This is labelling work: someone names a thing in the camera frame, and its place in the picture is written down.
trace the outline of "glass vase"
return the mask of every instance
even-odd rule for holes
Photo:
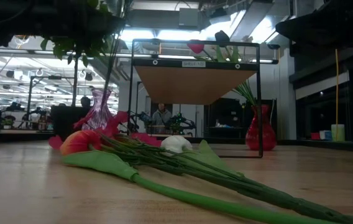
[[[254,111],[254,118],[245,135],[245,143],[249,149],[259,150],[259,126],[258,126],[258,110],[257,106],[251,106]],[[262,105],[262,142],[264,151],[271,151],[276,146],[276,134],[272,129],[268,119],[269,105]]]
[[[93,88],[92,89],[92,96],[94,97],[94,105],[86,115],[89,120],[87,121],[87,124],[83,124],[83,127],[81,128],[82,130],[86,129],[97,129],[97,128],[105,128],[109,118],[112,116],[108,104],[105,103],[103,104],[103,107],[101,108],[102,105],[102,99],[103,99],[103,90],[99,88]],[[108,102],[108,99],[110,97],[111,91],[107,90],[106,91],[106,97],[105,100]]]

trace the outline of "metal frame stand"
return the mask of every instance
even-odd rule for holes
[[[255,47],[256,48],[256,63],[240,63],[239,65],[241,66],[246,66],[247,68],[251,69],[252,66],[255,67],[255,70],[257,71],[257,102],[258,102],[258,107],[257,107],[257,112],[258,112],[258,123],[259,123],[259,154],[258,156],[240,156],[240,158],[262,158],[264,156],[264,148],[263,148],[263,136],[262,136],[262,102],[261,102],[261,78],[260,78],[260,45],[256,43],[243,43],[243,42],[220,42],[220,41],[201,41],[201,40],[190,40],[190,41],[182,41],[182,40],[158,40],[158,39],[134,39],[132,41],[132,50],[131,50],[131,72],[130,72],[130,79],[129,79],[129,99],[128,99],[128,117],[130,118],[131,116],[131,101],[132,101],[132,83],[134,80],[134,65],[136,63],[135,60],[148,60],[150,63],[148,65],[153,64],[153,60],[157,59],[135,59],[135,52],[134,52],[134,46],[136,42],[150,42],[150,43],[170,43],[170,44],[208,44],[208,45],[228,45],[228,46],[243,46],[243,47]],[[217,63],[213,62],[211,67],[205,67],[205,68],[216,68],[216,69],[222,69],[224,68],[225,65],[228,65],[228,63]],[[140,82],[137,84],[137,99],[136,99],[136,104],[135,104],[135,112],[137,112],[138,109],[138,86]]]

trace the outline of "wall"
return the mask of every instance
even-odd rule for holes
[[[292,90],[292,86],[288,82],[288,76],[292,74],[293,71],[293,60],[289,57],[289,52],[285,52],[280,59],[279,65],[261,65],[261,94],[262,99],[271,100],[276,99],[278,101],[278,130],[279,136],[282,139],[295,139],[295,104],[290,103],[290,99],[293,99],[295,103],[295,95]],[[253,75],[249,78],[250,86],[253,91],[254,96],[257,96],[257,78]],[[139,88],[139,101],[138,101],[138,113],[141,111],[149,112],[145,107],[146,103],[150,103],[150,100],[146,100],[148,96],[143,85]],[[119,110],[128,110],[128,96],[129,96],[129,83],[123,82],[119,85]],[[245,102],[245,98],[230,91],[225,94],[223,98],[233,98],[239,99],[240,103]],[[132,85],[132,111],[135,112],[136,103],[136,83]],[[180,112],[180,105],[173,105],[173,115]],[[192,131],[193,135],[196,137],[203,137],[203,118],[204,118],[204,106],[203,105],[181,105],[181,112],[186,119],[190,119],[196,123],[197,126],[197,136],[195,132]],[[139,121],[140,126],[139,131],[144,132],[143,122]]]

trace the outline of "red vase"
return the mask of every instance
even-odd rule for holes
[[[245,143],[251,150],[259,150],[259,126],[257,107],[251,106],[254,111],[254,118],[247,134],[245,135]],[[276,134],[273,131],[268,119],[269,105],[262,105],[262,142],[264,151],[270,151],[276,146]]]

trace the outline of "flower stem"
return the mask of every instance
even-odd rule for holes
[[[289,215],[277,212],[271,212],[262,210],[259,208],[252,208],[237,203],[225,202],[223,200],[206,197],[190,192],[185,192],[178,189],[173,189],[164,185],[156,184],[151,182],[140,175],[134,175],[132,180],[141,187],[160,193],[162,195],[181,200],[199,207],[211,209],[217,212],[228,213],[236,215],[242,218],[248,218],[251,220],[280,224],[280,223],[294,223],[294,224],[329,224],[330,222],[323,220],[316,220],[307,217],[301,217],[296,215]]]

